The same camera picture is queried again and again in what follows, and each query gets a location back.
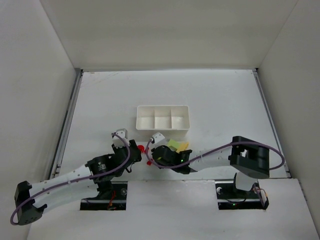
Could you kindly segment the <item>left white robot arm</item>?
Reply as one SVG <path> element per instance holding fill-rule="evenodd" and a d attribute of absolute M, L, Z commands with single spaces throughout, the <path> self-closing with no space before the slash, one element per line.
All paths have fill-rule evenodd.
<path fill-rule="evenodd" d="M 129 171 L 142 160 L 134 140 L 122 147 L 112 147 L 113 153 L 89 160 L 79 168 L 38 183 L 22 181 L 14 194 L 13 226 L 24 226 L 39 220 L 44 213 L 81 199 L 103 199 L 114 191 L 112 179 Z"/>

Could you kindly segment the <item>yellow lego piece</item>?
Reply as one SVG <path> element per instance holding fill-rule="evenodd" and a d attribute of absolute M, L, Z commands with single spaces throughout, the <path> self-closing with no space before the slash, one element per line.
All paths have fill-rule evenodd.
<path fill-rule="evenodd" d="M 188 149 L 189 142 L 182 142 L 177 148 L 177 152 L 186 151 Z"/>

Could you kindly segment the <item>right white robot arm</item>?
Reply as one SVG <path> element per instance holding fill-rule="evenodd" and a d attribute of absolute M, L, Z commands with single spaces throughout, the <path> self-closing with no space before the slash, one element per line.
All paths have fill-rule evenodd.
<path fill-rule="evenodd" d="M 249 191 L 257 180 L 270 177 L 270 150 L 242 136 L 234 136 L 231 143 L 207 152 L 189 148 L 179 150 L 170 146 L 159 132 L 152 136 L 148 144 L 152 147 L 145 150 L 146 156 L 151 151 L 150 161 L 160 169 L 188 175 L 209 168 L 233 167 L 237 170 L 233 177 L 237 190 Z"/>

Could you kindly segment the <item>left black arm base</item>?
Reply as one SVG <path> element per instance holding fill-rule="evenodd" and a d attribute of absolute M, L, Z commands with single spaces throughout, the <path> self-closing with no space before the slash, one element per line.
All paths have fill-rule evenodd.
<path fill-rule="evenodd" d="M 81 211 L 125 211 L 127 208 L 128 182 L 111 182 L 111 189 L 96 197 L 82 199 Z"/>

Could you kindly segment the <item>red round lego piece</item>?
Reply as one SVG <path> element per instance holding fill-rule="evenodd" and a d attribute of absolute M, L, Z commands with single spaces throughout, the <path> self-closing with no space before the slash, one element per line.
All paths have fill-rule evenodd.
<path fill-rule="evenodd" d="M 138 147 L 138 149 L 140 150 L 141 153 L 145 152 L 145 147 L 143 145 L 138 145 L 137 147 Z"/>

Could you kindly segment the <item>aluminium rail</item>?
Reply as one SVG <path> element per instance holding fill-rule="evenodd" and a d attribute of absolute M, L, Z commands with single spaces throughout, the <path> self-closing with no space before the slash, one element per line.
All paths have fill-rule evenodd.
<path fill-rule="evenodd" d="M 53 158 L 51 163 L 49 164 L 48 171 L 45 175 L 46 180 L 52 179 L 55 176 L 57 176 L 59 174 L 59 171 L 62 165 L 62 161 L 63 161 L 63 157 L 64 157 L 66 145 L 67 145 L 67 140 L 68 140 L 71 124 L 72 124 L 72 119 L 75 112 L 76 103 L 77 103 L 77 99 L 78 99 L 78 95 L 79 95 L 79 91 L 82 83 L 82 77 L 84 73 L 83 69 L 81 68 L 75 68 L 74 70 L 76 73 L 74 84 L 70 94 L 69 102 L 67 105 L 67 109 L 63 119 L 58 142 L 53 154 Z"/>
<path fill-rule="evenodd" d="M 258 70 L 259 70 L 258 68 L 254 68 L 252 70 L 252 72 L 253 72 L 253 75 L 254 75 L 254 78 L 255 78 L 255 81 L 256 81 L 256 85 L 258 87 L 258 90 L 259 90 L 259 93 L 260 93 L 260 96 L 261 96 L 261 99 L 262 99 L 262 102 L 263 102 L 263 105 L 264 105 L 264 108 L 265 108 L 265 111 L 266 111 L 266 114 L 267 114 L 267 117 L 268 117 L 268 121 L 269 121 L 271 130 L 272 130 L 272 134 L 273 134 L 273 138 L 274 138 L 274 140 L 276 142 L 276 148 L 282 154 L 282 156 L 284 157 L 285 155 L 283 153 L 283 149 L 282 149 L 282 146 L 281 146 L 278 134 L 277 134 L 277 130 L 276 130 L 276 127 L 275 127 L 275 124 L 274 124 L 274 121 L 273 121 L 273 118 L 272 118 L 272 115 L 271 115 L 271 112 L 270 112 L 270 109 L 269 109 L 269 106 L 268 106 L 268 103 L 267 103 L 267 99 L 266 99 L 266 96 L 264 94 L 264 90 L 262 88 L 262 84 L 261 84 L 261 81 L 260 81 L 260 78 L 259 78 Z"/>

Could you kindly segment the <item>right aluminium rail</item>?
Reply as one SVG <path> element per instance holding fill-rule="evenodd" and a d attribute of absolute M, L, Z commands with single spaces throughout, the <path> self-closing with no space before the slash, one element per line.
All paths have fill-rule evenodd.
<path fill-rule="evenodd" d="M 269 109 L 269 106 L 268 106 L 268 103 L 267 103 L 267 99 L 266 99 L 266 96 L 264 94 L 264 90 L 262 88 L 262 84 L 261 84 L 261 81 L 260 81 L 260 78 L 259 78 L 258 70 L 259 70 L 258 68 L 254 68 L 252 70 L 252 72 L 253 72 L 253 75 L 254 75 L 254 78 L 255 78 L 255 81 L 256 81 L 256 85 L 258 87 L 258 90 L 259 90 L 259 93 L 260 93 L 260 96 L 261 96 L 261 99 L 262 99 L 262 102 L 263 102 L 263 105 L 264 105 L 264 108 L 265 108 L 265 111 L 266 111 L 266 114 L 267 114 L 267 117 L 268 117 L 268 121 L 269 121 L 271 130 L 272 130 L 272 134 L 273 134 L 273 138 L 274 138 L 274 140 L 276 142 L 276 148 L 282 154 L 282 156 L 284 157 L 285 155 L 283 153 L 283 149 L 282 149 L 282 146 L 281 146 L 278 134 L 277 134 L 277 130 L 276 130 L 276 127 L 275 127 L 275 124 L 274 124 L 274 121 L 273 121 L 273 118 L 272 118 L 272 115 L 271 115 L 271 112 L 270 112 L 270 109 Z"/>

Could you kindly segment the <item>left aluminium rail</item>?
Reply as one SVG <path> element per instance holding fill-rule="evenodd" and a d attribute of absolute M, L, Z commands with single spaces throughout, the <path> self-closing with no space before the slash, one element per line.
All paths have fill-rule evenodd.
<path fill-rule="evenodd" d="M 67 105 L 67 109 L 63 119 L 58 142 L 53 154 L 53 158 L 51 163 L 49 164 L 48 171 L 45 175 L 46 180 L 52 179 L 55 176 L 57 176 L 59 174 L 59 171 L 62 165 L 62 161 L 63 161 L 63 157 L 64 157 L 66 145 L 67 145 L 67 140 L 68 140 L 71 124 L 72 124 L 72 119 L 75 112 L 76 103 L 77 103 L 77 99 L 78 99 L 78 95 L 79 95 L 79 91 L 82 83 L 82 77 L 84 73 L 83 69 L 81 68 L 75 68 L 74 70 L 76 73 L 74 84 L 70 94 L 69 102 Z"/>

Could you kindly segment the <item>white three-compartment container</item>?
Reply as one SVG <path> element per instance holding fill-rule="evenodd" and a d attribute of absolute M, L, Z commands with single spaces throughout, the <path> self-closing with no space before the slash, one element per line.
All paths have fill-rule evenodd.
<path fill-rule="evenodd" d="M 190 111 L 187 105 L 139 105 L 136 109 L 136 130 L 161 132 L 167 136 L 184 137 L 189 131 Z"/>

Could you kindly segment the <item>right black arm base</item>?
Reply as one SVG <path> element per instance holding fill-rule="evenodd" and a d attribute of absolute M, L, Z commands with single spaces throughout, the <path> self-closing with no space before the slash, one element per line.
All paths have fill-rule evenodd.
<path fill-rule="evenodd" d="M 215 188 L 219 210 L 266 210 L 270 204 L 258 182 L 249 191 L 237 189 L 232 181 L 217 181 Z"/>

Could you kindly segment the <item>green lego brick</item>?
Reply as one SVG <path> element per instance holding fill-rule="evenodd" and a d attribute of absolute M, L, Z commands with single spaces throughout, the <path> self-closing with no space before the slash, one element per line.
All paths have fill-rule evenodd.
<path fill-rule="evenodd" d="M 173 139 L 170 139 L 168 142 L 167 142 L 167 146 L 174 152 L 177 152 L 180 150 L 180 146 L 181 146 L 181 143 L 180 142 L 177 142 Z"/>

